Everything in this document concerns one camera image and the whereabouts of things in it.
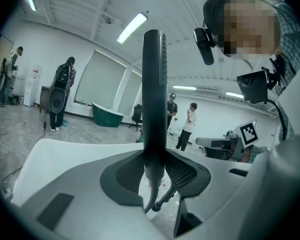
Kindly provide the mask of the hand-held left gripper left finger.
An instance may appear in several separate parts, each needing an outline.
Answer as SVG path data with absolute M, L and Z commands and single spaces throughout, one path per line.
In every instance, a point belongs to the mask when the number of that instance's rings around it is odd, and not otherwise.
M 47 237 L 65 240 L 162 240 L 144 213 L 142 151 L 77 165 L 35 192 L 21 210 Z

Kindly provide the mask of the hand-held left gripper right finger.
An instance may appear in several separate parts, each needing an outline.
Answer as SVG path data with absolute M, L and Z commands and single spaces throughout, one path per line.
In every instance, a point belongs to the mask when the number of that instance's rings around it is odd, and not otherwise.
M 251 164 L 167 149 L 165 170 L 179 193 L 176 240 L 240 240 Z

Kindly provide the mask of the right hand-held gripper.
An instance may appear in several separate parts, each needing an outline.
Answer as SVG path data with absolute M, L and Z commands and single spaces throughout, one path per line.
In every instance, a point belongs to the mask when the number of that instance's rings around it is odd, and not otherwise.
M 228 131 L 224 138 L 197 137 L 196 144 L 205 147 L 208 158 L 241 162 L 245 150 L 259 140 L 253 121 Z

